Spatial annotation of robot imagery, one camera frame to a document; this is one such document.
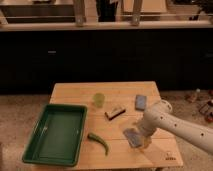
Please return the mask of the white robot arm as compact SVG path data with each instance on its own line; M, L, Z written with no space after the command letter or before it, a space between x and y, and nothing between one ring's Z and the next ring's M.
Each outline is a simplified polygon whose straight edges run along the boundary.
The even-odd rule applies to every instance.
M137 121L140 134L151 137L160 128L213 155L213 129L179 119L172 115L172 111L171 104L166 100L147 107Z

